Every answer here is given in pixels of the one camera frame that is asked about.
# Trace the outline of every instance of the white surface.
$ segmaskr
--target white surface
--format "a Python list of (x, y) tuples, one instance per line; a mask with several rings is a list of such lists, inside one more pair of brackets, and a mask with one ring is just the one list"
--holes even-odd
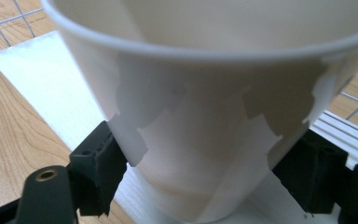
[[(0, 70), (71, 149), (103, 120), (56, 32), (0, 51)], [(358, 131), (332, 120), (323, 115), (312, 129), (349, 151), (352, 166), (358, 162)], [(132, 169), (116, 200), (136, 223), (178, 223), (150, 204)], [(279, 180), (268, 175), (233, 215), (216, 223), (337, 223), (337, 218), (305, 214)]]

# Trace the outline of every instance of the white cup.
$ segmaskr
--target white cup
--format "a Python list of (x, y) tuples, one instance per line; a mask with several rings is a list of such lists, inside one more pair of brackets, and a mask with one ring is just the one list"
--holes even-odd
[(358, 71), (358, 1), (44, 0), (152, 201), (233, 212)]

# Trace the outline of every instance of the wire rack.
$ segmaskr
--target wire rack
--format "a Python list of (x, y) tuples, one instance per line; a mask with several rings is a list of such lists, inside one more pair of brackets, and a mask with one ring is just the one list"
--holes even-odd
[[(38, 0), (0, 0), (0, 49), (5, 49), (54, 30), (53, 23)], [(329, 110), (335, 113), (340, 104), (349, 105), (347, 113), (336, 114), (358, 126), (358, 77), (343, 90)]]

